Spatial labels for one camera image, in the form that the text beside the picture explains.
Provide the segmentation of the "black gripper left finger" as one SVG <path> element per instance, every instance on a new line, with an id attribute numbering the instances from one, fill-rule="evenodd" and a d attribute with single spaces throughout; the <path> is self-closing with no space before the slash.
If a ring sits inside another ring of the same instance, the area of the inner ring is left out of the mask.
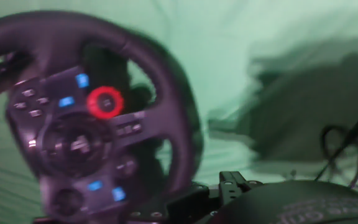
<path id="1" fill-rule="evenodd" d="M 121 216 L 123 224 L 206 223 L 219 208 L 219 190 L 193 184 L 171 197 L 158 196 Z"/>

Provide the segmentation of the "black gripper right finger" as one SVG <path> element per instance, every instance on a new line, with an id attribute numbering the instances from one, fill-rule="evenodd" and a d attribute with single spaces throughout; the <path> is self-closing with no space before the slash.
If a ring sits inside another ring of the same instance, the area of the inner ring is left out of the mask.
<path id="1" fill-rule="evenodd" d="M 220 204 L 228 204 L 243 193 L 262 185 L 262 182 L 256 180 L 245 180 L 239 171 L 222 171 L 219 173 Z"/>

